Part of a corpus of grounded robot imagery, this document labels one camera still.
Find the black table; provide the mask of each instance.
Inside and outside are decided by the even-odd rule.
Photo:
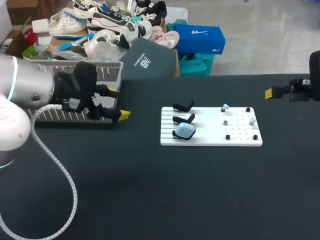
[[[59,240],[318,240],[320,102],[265,100],[265,90],[308,75],[124,81],[131,119],[100,127],[38,127],[78,190]],[[262,147],[160,145],[161,108],[253,107]],[[0,212],[26,238],[65,224],[72,192],[29,139],[0,176]],[[0,239],[10,239],[0,231]]]

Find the metal basket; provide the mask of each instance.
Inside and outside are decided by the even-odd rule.
[[[78,64],[78,61],[65,60],[33,60],[34,64],[44,65],[44,71],[51,71],[54,75],[57,72],[72,73]],[[106,84],[108,88],[120,91],[121,87],[121,72],[123,62],[90,62],[96,66],[97,84]],[[117,99],[112,97],[102,97],[99,94],[94,95],[93,99],[96,105],[102,104],[106,108],[114,108],[117,104]],[[37,110],[25,109],[25,112],[31,117]],[[64,122],[64,123],[111,123],[111,119],[101,117],[100,120],[90,120],[87,114],[83,111],[81,113],[65,112],[62,110],[48,110],[41,114],[38,118],[40,122]]]

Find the pink shoe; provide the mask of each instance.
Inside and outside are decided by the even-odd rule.
[[[162,46],[165,46],[169,49],[173,49],[179,42],[180,40],[180,35],[177,31],[169,31],[167,33],[161,34],[162,36],[159,37],[157,40],[154,42],[157,44],[160,44]]]
[[[162,27],[153,26],[150,40],[152,42],[154,42],[155,40],[158,40],[162,36],[162,33],[163,33]]]

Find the white board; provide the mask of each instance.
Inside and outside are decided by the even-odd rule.
[[[193,107],[186,112],[174,111],[172,107],[163,107],[161,110],[160,142],[164,146],[228,146],[228,147],[260,147],[263,143],[258,120],[254,109],[246,112],[247,107],[230,107],[221,112],[221,107]],[[190,140],[177,139],[172,135],[177,124],[174,116],[188,119],[195,114],[191,123],[195,127],[195,134]],[[251,126],[250,119],[256,122]]]

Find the floor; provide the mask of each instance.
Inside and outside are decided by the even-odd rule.
[[[188,23],[220,26],[226,38],[212,75],[309,73],[320,50],[320,3],[304,0],[165,0]]]

